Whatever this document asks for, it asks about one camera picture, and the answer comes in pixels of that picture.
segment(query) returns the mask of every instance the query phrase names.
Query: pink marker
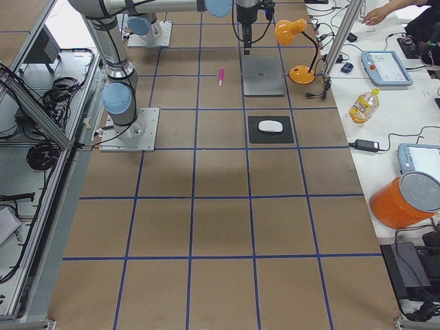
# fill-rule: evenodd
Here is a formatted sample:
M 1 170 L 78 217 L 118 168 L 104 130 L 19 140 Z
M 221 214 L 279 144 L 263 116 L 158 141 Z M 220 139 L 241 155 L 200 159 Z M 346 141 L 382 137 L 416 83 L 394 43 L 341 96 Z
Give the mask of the pink marker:
M 221 67 L 219 72 L 219 86 L 223 86 L 223 77 L 225 76 L 225 68 Z

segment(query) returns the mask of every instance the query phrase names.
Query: orange container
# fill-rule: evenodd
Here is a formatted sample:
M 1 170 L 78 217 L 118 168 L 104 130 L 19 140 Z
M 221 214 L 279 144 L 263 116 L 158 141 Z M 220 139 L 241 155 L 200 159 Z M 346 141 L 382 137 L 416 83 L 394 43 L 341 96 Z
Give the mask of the orange container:
M 423 172 L 405 173 L 371 196 L 370 207 L 388 227 L 412 225 L 440 210 L 440 182 Z

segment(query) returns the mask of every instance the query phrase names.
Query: juice bottle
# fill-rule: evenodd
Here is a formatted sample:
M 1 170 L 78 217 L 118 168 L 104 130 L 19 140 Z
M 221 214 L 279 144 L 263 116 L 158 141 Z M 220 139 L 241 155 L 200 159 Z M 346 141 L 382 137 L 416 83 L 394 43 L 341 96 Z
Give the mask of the juice bottle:
M 355 104 L 350 108 L 349 115 L 356 124 L 362 124 L 369 120 L 374 111 L 379 107 L 380 90 L 374 88 L 372 91 L 363 93 L 357 97 Z

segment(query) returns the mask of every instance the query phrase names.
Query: gray metal base plate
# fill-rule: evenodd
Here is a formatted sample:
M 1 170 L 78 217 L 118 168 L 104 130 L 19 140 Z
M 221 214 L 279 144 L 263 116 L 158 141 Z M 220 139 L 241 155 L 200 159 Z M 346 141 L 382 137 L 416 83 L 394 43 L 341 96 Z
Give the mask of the gray metal base plate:
M 127 45 L 133 48 L 158 48 L 158 47 L 169 47 L 170 39 L 171 39 L 171 26 L 173 22 L 165 21 L 159 22 L 160 27 L 162 28 L 162 35 L 160 38 L 155 40 L 146 41 L 140 38 L 136 34 L 130 35 L 129 42 Z
M 243 87 L 243 93 L 249 97 L 284 96 L 280 58 L 244 56 Z
M 139 108 L 138 115 L 142 116 L 146 123 L 146 131 L 143 136 L 133 140 L 119 140 L 118 138 L 103 142 L 100 145 L 101 151 L 129 152 L 129 151 L 154 151 L 156 141 L 157 123 L 159 122 L 159 108 Z M 110 116 L 107 118 L 106 126 L 113 125 Z M 105 131 L 102 141 L 114 138 L 114 130 Z

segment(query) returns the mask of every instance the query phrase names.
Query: white computer mouse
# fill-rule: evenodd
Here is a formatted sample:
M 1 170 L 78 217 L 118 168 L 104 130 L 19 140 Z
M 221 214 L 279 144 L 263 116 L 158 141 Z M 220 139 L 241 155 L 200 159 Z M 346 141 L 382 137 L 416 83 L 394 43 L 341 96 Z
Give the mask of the white computer mouse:
M 280 133 L 283 131 L 283 124 L 275 120 L 263 120 L 259 122 L 258 129 L 263 132 Z

